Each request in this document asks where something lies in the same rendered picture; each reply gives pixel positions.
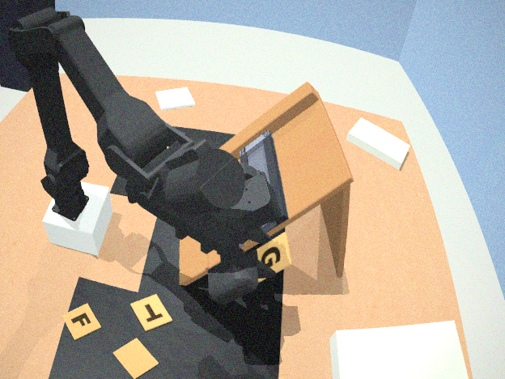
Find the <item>tan wooden inclined board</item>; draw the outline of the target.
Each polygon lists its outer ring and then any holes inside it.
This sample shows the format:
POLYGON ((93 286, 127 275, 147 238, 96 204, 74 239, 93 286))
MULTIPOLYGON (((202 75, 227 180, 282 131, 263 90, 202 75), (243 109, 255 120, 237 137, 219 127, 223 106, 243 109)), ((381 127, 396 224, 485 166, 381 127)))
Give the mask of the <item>tan wooden inclined board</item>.
MULTIPOLYGON (((269 236, 321 205, 341 278, 354 178, 319 92, 304 83, 219 149, 265 173, 282 211, 277 221, 262 226, 269 236)), ((180 239, 179 250, 179 285, 195 282, 220 263, 215 250, 203 253, 190 236, 180 239)))

